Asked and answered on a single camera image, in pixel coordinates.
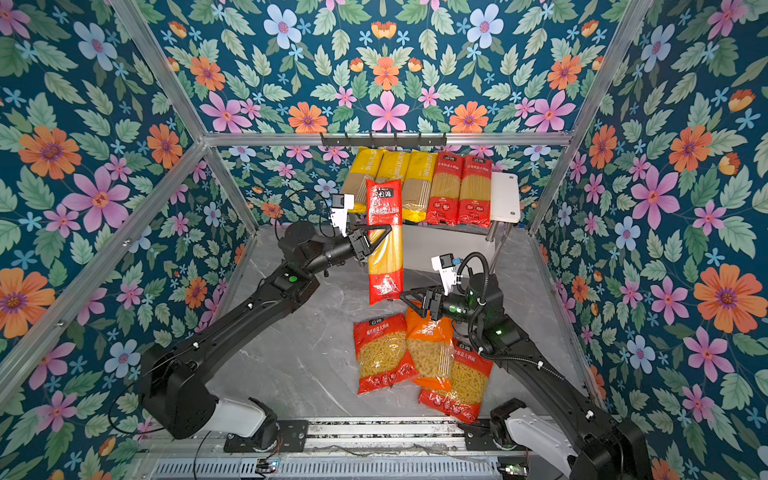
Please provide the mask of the red spaghetti package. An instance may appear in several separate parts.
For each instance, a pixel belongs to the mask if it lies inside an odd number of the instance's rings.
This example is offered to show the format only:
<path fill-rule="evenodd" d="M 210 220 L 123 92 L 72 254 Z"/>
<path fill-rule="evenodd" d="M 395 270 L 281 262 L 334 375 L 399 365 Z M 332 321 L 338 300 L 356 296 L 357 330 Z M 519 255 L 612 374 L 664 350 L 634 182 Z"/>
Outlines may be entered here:
<path fill-rule="evenodd" d="M 457 223 L 463 166 L 461 156 L 438 154 L 425 218 L 428 224 Z"/>
<path fill-rule="evenodd" d="M 367 181 L 367 225 L 392 226 L 387 239 L 368 257 L 369 302 L 396 300 L 404 290 L 402 185 Z"/>
<path fill-rule="evenodd" d="M 461 177 L 458 222 L 482 228 L 490 227 L 491 161 L 466 156 Z"/>

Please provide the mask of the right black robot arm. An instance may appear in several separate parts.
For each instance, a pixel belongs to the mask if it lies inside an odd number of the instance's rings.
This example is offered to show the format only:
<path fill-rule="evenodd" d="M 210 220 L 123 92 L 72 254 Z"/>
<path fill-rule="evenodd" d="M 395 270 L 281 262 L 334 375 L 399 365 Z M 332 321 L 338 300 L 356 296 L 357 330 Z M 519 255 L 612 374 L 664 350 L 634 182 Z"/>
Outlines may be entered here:
<path fill-rule="evenodd" d="M 507 401 L 491 412 L 498 444 L 522 445 L 568 479 L 651 478 L 641 429 L 629 419 L 614 419 L 555 369 L 506 313 L 495 275 L 474 274 L 468 286 L 453 292 L 424 287 L 400 298 L 423 318 L 465 323 L 471 352 L 514 376 L 550 415 L 542 420 L 521 400 Z"/>

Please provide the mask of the yellow spaghetti package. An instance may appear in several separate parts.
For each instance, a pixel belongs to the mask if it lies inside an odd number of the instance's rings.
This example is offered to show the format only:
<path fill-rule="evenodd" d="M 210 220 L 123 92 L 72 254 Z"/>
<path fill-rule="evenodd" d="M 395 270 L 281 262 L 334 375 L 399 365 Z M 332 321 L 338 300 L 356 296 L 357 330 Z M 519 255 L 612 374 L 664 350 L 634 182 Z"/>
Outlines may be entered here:
<path fill-rule="evenodd" d="M 407 173 L 411 153 L 407 151 L 386 151 L 382 157 L 375 182 L 403 181 Z"/>
<path fill-rule="evenodd" d="M 420 223 L 426 219 L 437 160 L 437 153 L 411 153 L 402 185 L 402 215 L 405 221 Z"/>
<path fill-rule="evenodd" d="M 359 148 L 341 189 L 342 194 L 353 196 L 352 213 L 364 214 L 366 212 L 367 181 L 373 181 L 376 178 L 384 153 L 383 149 Z"/>

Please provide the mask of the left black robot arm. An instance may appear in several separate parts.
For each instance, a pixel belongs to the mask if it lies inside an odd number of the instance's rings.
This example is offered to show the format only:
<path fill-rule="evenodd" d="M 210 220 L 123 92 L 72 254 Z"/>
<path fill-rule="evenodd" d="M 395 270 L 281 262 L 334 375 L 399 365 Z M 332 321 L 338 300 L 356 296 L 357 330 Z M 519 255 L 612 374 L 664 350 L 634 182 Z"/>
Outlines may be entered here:
<path fill-rule="evenodd" d="M 390 225 L 363 225 L 325 238 L 308 221 L 289 226 L 278 242 L 283 260 L 242 303 L 190 338 L 143 354 L 137 382 L 142 407 L 176 440 L 221 432 L 270 449 L 278 441 L 276 414 L 255 398 L 219 398 L 207 382 L 244 345 L 302 307 L 319 286 L 318 274 L 366 259 L 392 232 Z"/>

